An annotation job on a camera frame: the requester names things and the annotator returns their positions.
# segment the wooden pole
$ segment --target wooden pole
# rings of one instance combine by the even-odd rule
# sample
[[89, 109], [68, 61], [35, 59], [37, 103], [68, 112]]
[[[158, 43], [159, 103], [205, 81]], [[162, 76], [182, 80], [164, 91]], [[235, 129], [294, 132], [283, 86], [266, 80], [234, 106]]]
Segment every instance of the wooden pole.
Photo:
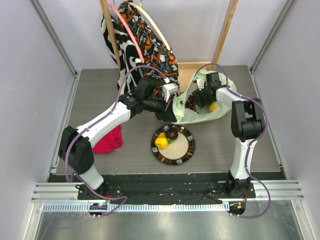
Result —
[[102, 8], [102, 12], [103, 12], [104, 20], [105, 20], [105, 25], [108, 30], [109, 36], [110, 36], [110, 40], [111, 40], [113, 52], [115, 55], [116, 63], [118, 64], [118, 67], [120, 69], [120, 56], [119, 56], [119, 51], [118, 51], [118, 44], [117, 44], [117, 39], [116, 39], [115, 31], [114, 31], [114, 26], [111, 21], [111, 16], [110, 16], [107, 0], [100, 0], [100, 5]]
[[[229, 1], [229, 6], [228, 6], [228, 9], [226, 10], [226, 13], [225, 13], [223, 25], [222, 25], [221, 32], [219, 35], [219, 39], [218, 39], [218, 42], [217, 42], [215, 50], [214, 50], [214, 55], [213, 55], [213, 59], [212, 59], [212, 63], [214, 63], [214, 64], [218, 63], [218, 61], [219, 61], [220, 54], [221, 54], [222, 48], [224, 47], [225, 40], [226, 40], [226, 37], [228, 34], [228, 30], [229, 30], [232, 18], [234, 17], [234, 13], [235, 13], [237, 4], [238, 4], [238, 0], [230, 0]], [[216, 66], [214, 66], [214, 65], [209, 66], [208, 70], [215, 71]]]

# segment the pink hanger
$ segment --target pink hanger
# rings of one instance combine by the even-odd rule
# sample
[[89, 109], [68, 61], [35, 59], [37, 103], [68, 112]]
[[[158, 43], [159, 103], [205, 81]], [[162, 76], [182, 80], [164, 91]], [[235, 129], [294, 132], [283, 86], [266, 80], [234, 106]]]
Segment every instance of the pink hanger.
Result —
[[121, 16], [120, 12], [118, 12], [118, 10], [116, 9], [115, 6], [113, 6], [113, 5], [111, 5], [111, 4], [108, 4], [108, 6], [115, 12], [115, 14], [119, 17], [120, 21], [123, 23], [126, 31], [128, 32], [128, 34], [129, 34], [132, 42], [134, 43], [134, 46], [135, 46], [137, 52], [138, 52], [138, 54], [139, 54], [139, 58], [140, 58], [140, 60], [141, 60], [141, 63], [144, 63], [144, 62], [145, 62], [144, 56], [142, 55], [141, 49], [140, 49], [140, 47], [139, 47], [139, 45], [138, 45], [138, 43], [137, 43], [134, 35], [132, 34], [132, 32], [131, 32], [128, 24], [126, 23], [126, 21], [124, 20], [124, 18]]

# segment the white hanger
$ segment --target white hanger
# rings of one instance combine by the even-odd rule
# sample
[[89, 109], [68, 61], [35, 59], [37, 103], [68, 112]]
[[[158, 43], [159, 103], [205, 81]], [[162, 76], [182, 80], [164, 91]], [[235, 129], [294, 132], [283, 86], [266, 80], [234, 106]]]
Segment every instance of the white hanger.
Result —
[[166, 46], [166, 48], [170, 51], [171, 48], [168, 44], [168, 42], [166, 41], [165, 37], [163, 36], [163, 34], [160, 32], [159, 28], [157, 27], [157, 25], [155, 24], [155, 22], [151, 19], [151, 17], [148, 15], [148, 13], [145, 12], [145, 10], [143, 10], [140, 6], [138, 6], [137, 4], [133, 3], [133, 2], [129, 2], [129, 4], [138, 9], [138, 11], [144, 15], [146, 17], [146, 19], [149, 20], [149, 22], [151, 23], [151, 25], [153, 26], [154, 30], [158, 33], [159, 37], [161, 38], [161, 40], [163, 41], [164, 45]]

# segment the red grapes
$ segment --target red grapes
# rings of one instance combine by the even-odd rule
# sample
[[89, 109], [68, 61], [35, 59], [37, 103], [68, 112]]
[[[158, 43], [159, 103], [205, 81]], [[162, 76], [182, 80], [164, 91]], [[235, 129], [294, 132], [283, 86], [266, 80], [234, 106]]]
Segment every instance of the red grapes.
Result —
[[190, 96], [188, 97], [188, 100], [186, 101], [184, 107], [187, 108], [187, 109], [191, 109], [192, 111], [197, 112], [197, 110], [196, 110], [196, 104], [197, 104], [196, 98], [195, 98], [194, 96], [190, 95]]

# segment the clothing rack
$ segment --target clothing rack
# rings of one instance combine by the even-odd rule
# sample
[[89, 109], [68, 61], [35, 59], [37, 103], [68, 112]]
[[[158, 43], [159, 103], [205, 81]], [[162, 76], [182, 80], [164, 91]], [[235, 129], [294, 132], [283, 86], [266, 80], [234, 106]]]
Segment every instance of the clothing rack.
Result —
[[[119, 52], [118, 52], [118, 45], [116, 42], [114, 27], [113, 27], [113, 24], [111, 21], [111, 15], [110, 15], [109, 8], [108, 8], [108, 2], [107, 2], [107, 0], [99, 0], [99, 1], [100, 1], [100, 5], [102, 8], [103, 16], [105, 19], [105, 25], [107, 27], [108, 32], [111, 33], [110, 40], [112, 43], [113, 52], [115, 53], [115, 59], [116, 59], [118, 66], [120, 66], [120, 56], [119, 56]], [[211, 63], [217, 63], [219, 61], [219, 58], [220, 58], [228, 31], [229, 31], [230, 24], [232, 22], [237, 4], [238, 4], [238, 0], [229, 0], [228, 8], [227, 8], [225, 16], [224, 16], [224, 21], [222, 24], [222, 28], [221, 28], [220, 35], [218, 38], [218, 42], [217, 42], [215, 50], [214, 50], [214, 54], [213, 54], [213, 58], [212, 58]], [[180, 63], [178, 63], [179, 78], [180, 78], [180, 91], [181, 92], [184, 92], [186, 90], [192, 74], [196, 70], [198, 70], [202, 65], [208, 64], [208, 63], [210, 63], [210, 62], [209, 61], [201, 61], [201, 62], [194, 61], [194, 62], [180, 62]], [[215, 71], [216, 66], [208, 66], [205, 69]]]

